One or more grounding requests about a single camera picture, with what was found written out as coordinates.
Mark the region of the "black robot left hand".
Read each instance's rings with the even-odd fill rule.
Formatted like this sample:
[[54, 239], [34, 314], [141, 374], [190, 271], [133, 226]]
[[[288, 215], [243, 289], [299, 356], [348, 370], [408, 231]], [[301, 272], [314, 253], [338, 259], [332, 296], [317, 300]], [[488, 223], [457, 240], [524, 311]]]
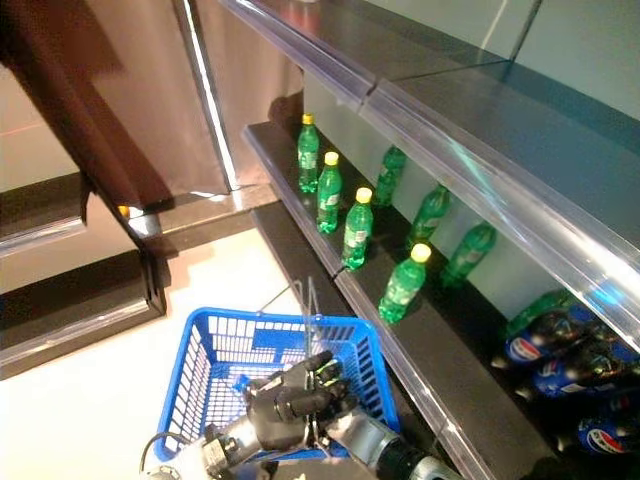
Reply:
[[325, 350], [286, 371], [249, 382], [247, 415], [263, 450], [288, 451], [308, 443], [309, 417], [325, 411], [335, 399], [316, 378], [332, 360], [333, 353]]

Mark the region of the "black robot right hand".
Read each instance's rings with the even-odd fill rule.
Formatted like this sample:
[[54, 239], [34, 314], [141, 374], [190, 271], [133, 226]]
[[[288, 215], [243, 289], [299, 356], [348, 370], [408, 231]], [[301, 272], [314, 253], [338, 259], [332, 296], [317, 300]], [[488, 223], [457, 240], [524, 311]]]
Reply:
[[320, 391], [328, 396], [328, 404], [316, 414], [318, 425], [325, 428], [338, 418], [351, 412], [359, 405], [357, 395], [351, 389], [348, 379], [332, 380], [320, 387]]

